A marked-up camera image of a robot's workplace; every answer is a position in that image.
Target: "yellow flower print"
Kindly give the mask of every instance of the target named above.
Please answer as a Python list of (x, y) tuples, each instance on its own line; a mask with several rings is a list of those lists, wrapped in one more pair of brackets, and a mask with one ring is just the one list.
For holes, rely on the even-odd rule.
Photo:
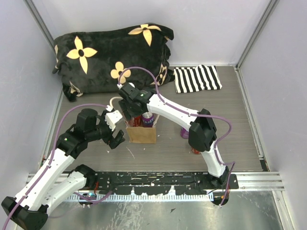
[[(115, 63), (115, 69), (111, 70), (111, 77), (114, 79), (119, 78), (120, 74), (124, 70), (125, 70), (124, 64), (118, 61), (117, 63)], [(126, 78), (130, 77), (130, 75), (131, 75), (130, 69), (125, 71), (123, 76), (120, 79), (120, 84), (124, 84), (126, 82)]]
[(163, 66), (163, 64), (161, 64), (160, 72), (158, 76), (155, 78), (159, 86), (163, 85), (166, 74), (167, 74), (167, 66)]
[(55, 66), (55, 68), (56, 69), (58, 69), (58, 67), (57, 67), (57, 64), (58, 64), (58, 57), (57, 57), (57, 55), (58, 55), (58, 45), (56, 45), (55, 47), (54, 47), (54, 50), (55, 50), (55, 52), (56, 52), (56, 60), (57, 60), (57, 63), (56, 63), (56, 66)]
[(97, 50), (94, 50), (93, 48), (90, 47), (83, 48), (82, 41), (80, 40), (80, 38), (78, 38), (78, 36), (76, 36), (75, 38), (75, 45), (76, 48), (69, 51), (69, 53), (66, 56), (71, 59), (79, 58), (83, 71), (87, 73), (86, 58), (90, 58), (91, 56), (95, 55), (97, 53)]
[(141, 27), (131, 30), (128, 34), (129, 35), (138, 35), (138, 34), (143, 32), (143, 36), (144, 36), (147, 44), (150, 46), (151, 43), (152, 43), (152, 38), (153, 38), (152, 32), (150, 32), (150, 30), (161, 31), (161, 29), (156, 25), (148, 26), (148, 24), (143, 24), (143, 25), (141, 25)]
[(83, 92), (80, 92), (80, 90), (76, 86), (74, 86), (71, 81), (69, 81), (69, 83), (71, 84), (71, 94), (77, 92), (77, 97), (81, 97), (83, 95)]

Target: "plush blanket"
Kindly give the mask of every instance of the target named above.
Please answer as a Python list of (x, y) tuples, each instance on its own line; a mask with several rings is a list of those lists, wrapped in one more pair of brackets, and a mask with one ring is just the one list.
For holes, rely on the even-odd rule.
[[(83, 93), (115, 92), (120, 73), (139, 66), (156, 76), (159, 85), (174, 79), (168, 70), (173, 30), (153, 23), (107, 32), (75, 32), (55, 39), (57, 64), (53, 73), (62, 77), (63, 91), (70, 101)], [(152, 77), (140, 70), (127, 70), (121, 83), (137, 88), (153, 86)]]

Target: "gray floor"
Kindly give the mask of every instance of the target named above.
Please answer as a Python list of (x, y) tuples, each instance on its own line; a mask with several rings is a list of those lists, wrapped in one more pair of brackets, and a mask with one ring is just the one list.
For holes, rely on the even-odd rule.
[[(219, 144), (224, 162), (236, 161), (235, 171), (261, 171), (261, 166), (254, 144), (248, 118), (243, 105), (239, 85), (233, 67), (217, 67), (223, 88), (219, 91), (201, 91), (194, 93), (175, 93), (174, 83), (160, 87), (161, 94), (185, 107), (201, 110), (208, 109), (212, 115), (224, 116), (232, 121), (233, 132)], [(88, 94), (70, 103), (63, 99), (58, 121), (70, 108), (85, 103), (108, 104), (116, 93)], [(98, 112), (101, 108), (93, 107)], [(63, 133), (75, 123), (81, 109), (73, 111), (64, 122)], [(215, 120), (217, 135), (224, 134), (228, 125)], [(68, 168), (74, 169), (86, 164), (96, 171), (206, 171), (207, 166), (201, 155), (190, 152), (188, 142), (179, 135), (180, 127), (161, 117), (157, 124), (156, 144), (129, 143), (129, 137), (122, 123), (117, 130), (123, 129), (127, 141), (111, 150), (104, 142), (89, 144), (77, 160)]]
[(233, 192), (219, 208), (209, 202), (63, 202), (43, 230), (282, 230), (272, 192)]

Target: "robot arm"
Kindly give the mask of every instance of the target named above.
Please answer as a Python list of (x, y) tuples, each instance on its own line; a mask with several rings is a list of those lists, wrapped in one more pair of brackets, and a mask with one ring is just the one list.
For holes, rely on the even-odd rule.
[[(163, 96), (161, 96), (163, 99), (161, 100), (155, 90), (150, 88), (138, 90), (129, 83), (124, 84), (120, 88), (119, 94), (123, 98), (123, 100), (119, 101), (119, 105), (128, 120), (145, 112), (152, 112), (164, 116), (188, 130), (189, 144), (201, 152), (208, 166), (208, 173), (212, 176), (212, 183), (217, 187), (225, 184), (229, 169), (219, 163), (214, 153), (213, 146), (216, 140), (216, 127), (213, 119), (190, 116), (190, 114), (210, 115), (208, 110), (202, 109), (199, 112), (185, 108)], [(219, 159), (221, 159), (218, 149), (217, 153)]]
[(111, 149), (116, 148), (125, 139), (120, 130), (114, 138), (115, 126), (122, 119), (118, 110), (108, 107), (101, 116), (96, 110), (83, 109), (77, 116), (77, 121), (64, 134), (59, 136), (54, 158), (49, 163), (50, 156), (33, 179), (15, 197), (7, 196), (2, 207), (9, 215), (15, 205), (25, 196), (29, 188), (39, 181), (26, 195), (17, 207), (12, 220), (25, 230), (41, 229), (47, 221), (48, 215), (73, 192), (84, 187), (94, 186), (97, 178), (95, 171), (80, 165), (70, 173), (68, 178), (54, 186), (60, 174), (85, 150), (88, 143), (102, 139)]

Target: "striped towel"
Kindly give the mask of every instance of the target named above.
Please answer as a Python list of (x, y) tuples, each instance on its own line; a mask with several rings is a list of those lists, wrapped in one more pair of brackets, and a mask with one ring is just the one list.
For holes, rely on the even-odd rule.
[(222, 88), (216, 66), (176, 67), (174, 72), (176, 93)]

